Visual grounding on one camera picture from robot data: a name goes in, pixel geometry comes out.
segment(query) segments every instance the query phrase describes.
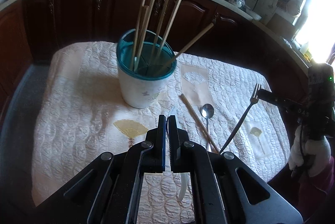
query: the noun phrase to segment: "metal bolt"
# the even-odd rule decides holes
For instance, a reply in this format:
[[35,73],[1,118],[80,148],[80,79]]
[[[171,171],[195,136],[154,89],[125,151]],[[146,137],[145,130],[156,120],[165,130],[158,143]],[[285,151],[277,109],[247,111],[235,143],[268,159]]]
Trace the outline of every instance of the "metal bolt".
[[112,158],[112,154],[110,152],[104,152],[101,154],[101,160],[108,161]]
[[225,153],[223,154],[223,156],[224,156],[227,160],[232,160],[232,159],[234,159],[234,154],[231,153],[231,152],[225,152]]
[[143,148],[149,148],[149,147],[152,146],[152,142],[150,142],[150,141],[143,141],[143,142],[141,143],[141,146],[142,146]]
[[192,141],[185,141],[184,146],[187,148],[192,148],[194,147],[194,143]]

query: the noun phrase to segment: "chopstick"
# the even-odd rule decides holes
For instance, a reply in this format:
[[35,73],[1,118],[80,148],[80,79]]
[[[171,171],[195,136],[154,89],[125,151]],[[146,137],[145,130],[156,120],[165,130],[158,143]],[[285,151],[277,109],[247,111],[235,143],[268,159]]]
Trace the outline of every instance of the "chopstick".
[[172,14],[170,16],[170,19],[169,19],[169,22],[167,23],[167,27],[165,29],[165,32],[164,32],[164,35],[163,35],[163,38],[162,38],[162,41],[160,43],[160,48],[158,49],[158,52],[157,52],[157,55],[156,55],[156,58],[155,58],[155,61],[158,60],[158,57],[160,56],[160,52],[165,44],[165,41],[169,35],[169,32],[170,32],[170,29],[171,29],[171,26],[173,24],[173,21],[175,20],[175,16],[177,14],[177,11],[179,9],[179,6],[180,6],[180,3],[182,2],[182,0],[177,0],[175,2],[175,7],[173,8],[173,11],[172,11]]
[[187,45],[185,45],[176,56],[168,60],[155,75],[156,76],[159,75],[164,70],[165,67],[168,67],[170,64],[172,64],[182,53],[188,50],[198,39],[200,39],[203,35],[205,35],[213,26],[214,24],[210,23],[202,31],[200,31],[198,35],[195,36]]
[[146,14],[144,15],[144,18],[143,18],[142,31],[140,33],[141,38],[140,38],[140,41],[139,41],[138,52],[137,52],[137,56],[136,56],[137,58],[136,58],[135,66],[134,66],[134,72],[137,70],[138,63],[140,62],[140,56],[142,54],[145,34],[146,34],[146,30],[147,30],[148,25],[149,25],[150,16],[151,16],[151,13],[152,13],[154,3],[155,3],[155,0],[150,0],[149,7],[147,6]]
[[219,154],[218,147],[215,145],[212,137],[208,134],[207,129],[205,128],[204,124],[201,122],[201,120],[199,119],[198,115],[193,110],[190,102],[187,100],[187,98],[185,97],[184,94],[181,94],[180,97],[182,98],[182,101],[185,103],[186,107],[188,108],[190,114],[193,116],[194,120],[198,123],[198,125],[202,129],[202,131],[204,133],[204,137],[207,139],[208,142],[210,142],[212,144],[212,146],[214,147],[216,153]]
[[144,4],[145,4],[145,0],[142,0],[140,10],[138,11],[138,15],[137,15],[135,34],[134,34],[133,52],[132,52],[132,55],[131,55],[130,66],[129,66],[130,70],[133,70],[134,57],[135,57],[136,48],[137,48],[138,31],[139,31],[139,28],[140,28],[140,21],[141,21],[142,10],[143,10]]
[[165,13],[166,13],[166,9],[167,9],[168,3],[169,3],[169,0],[164,0],[164,5],[163,5],[163,9],[162,9],[162,11],[160,13],[160,19],[158,21],[155,38],[153,40],[153,45],[152,45],[152,49],[151,49],[151,54],[150,54],[150,59],[149,59],[148,65],[151,64],[152,56],[154,55],[154,52],[155,52],[156,43],[157,43],[157,40],[158,40],[158,36],[160,34],[160,30],[162,29],[163,20],[164,20],[164,16],[165,16]]

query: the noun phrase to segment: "white glove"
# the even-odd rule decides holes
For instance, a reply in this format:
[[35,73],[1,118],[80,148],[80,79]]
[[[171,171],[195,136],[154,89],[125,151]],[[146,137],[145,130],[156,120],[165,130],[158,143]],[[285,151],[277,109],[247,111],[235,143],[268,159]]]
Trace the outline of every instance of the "white glove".
[[[291,153],[289,157],[289,168],[293,170],[297,166],[301,166],[304,163],[303,157],[300,153],[300,128],[301,125],[295,131],[295,139],[291,148]],[[330,145],[326,137],[322,137],[321,140],[304,140],[304,133],[302,139],[302,147],[304,155],[315,155],[315,160],[312,167],[308,170],[310,177],[315,177],[320,174],[322,170],[329,164],[331,150]]]

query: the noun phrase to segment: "floor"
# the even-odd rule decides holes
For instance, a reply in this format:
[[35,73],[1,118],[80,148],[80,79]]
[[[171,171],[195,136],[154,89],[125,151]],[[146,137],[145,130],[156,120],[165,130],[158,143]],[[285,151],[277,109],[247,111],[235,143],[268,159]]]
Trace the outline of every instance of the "floor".
[[33,133],[48,70],[49,66],[32,65],[7,111],[0,135],[0,223],[26,223],[35,207],[31,198]]

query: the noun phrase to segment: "fork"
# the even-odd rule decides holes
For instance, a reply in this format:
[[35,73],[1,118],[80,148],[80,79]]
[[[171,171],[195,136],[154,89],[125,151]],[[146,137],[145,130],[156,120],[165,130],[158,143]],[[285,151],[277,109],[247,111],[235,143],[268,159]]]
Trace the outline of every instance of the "fork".
[[241,119],[238,121],[237,125],[235,126],[235,128],[233,129],[231,135],[229,135],[227,141],[224,143],[223,147],[221,148],[219,154],[222,153],[222,151],[224,151],[224,149],[229,145],[229,143],[232,141],[232,139],[234,138],[234,136],[236,135],[237,131],[239,130],[239,128],[241,127],[244,119],[246,118],[250,108],[252,107],[252,105],[255,105],[258,102],[258,96],[257,96],[257,92],[262,88],[261,84],[256,84],[254,91],[252,92],[251,98],[250,98],[250,105],[247,107],[247,109],[245,110],[245,112],[243,113]]

